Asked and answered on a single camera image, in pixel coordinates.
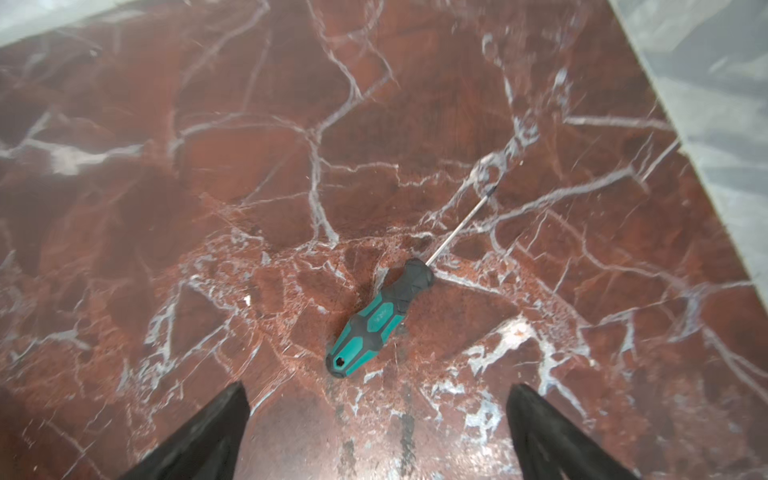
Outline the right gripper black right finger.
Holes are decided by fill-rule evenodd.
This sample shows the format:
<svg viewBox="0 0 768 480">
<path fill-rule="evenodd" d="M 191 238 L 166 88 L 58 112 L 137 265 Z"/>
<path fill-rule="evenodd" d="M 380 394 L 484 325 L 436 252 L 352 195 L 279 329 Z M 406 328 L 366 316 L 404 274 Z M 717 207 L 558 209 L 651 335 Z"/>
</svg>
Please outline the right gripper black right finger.
<svg viewBox="0 0 768 480">
<path fill-rule="evenodd" d="M 526 384 L 512 386 L 506 416 L 525 480 L 636 477 Z"/>
</svg>

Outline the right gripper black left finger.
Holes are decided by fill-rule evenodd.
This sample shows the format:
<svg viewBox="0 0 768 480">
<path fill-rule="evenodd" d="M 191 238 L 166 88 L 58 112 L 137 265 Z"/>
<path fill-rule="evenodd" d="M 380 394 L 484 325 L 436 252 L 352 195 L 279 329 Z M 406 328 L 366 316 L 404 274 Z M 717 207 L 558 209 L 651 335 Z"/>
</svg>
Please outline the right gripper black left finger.
<svg viewBox="0 0 768 480">
<path fill-rule="evenodd" d="M 249 417 L 245 387 L 233 382 L 122 477 L 232 480 Z"/>
</svg>

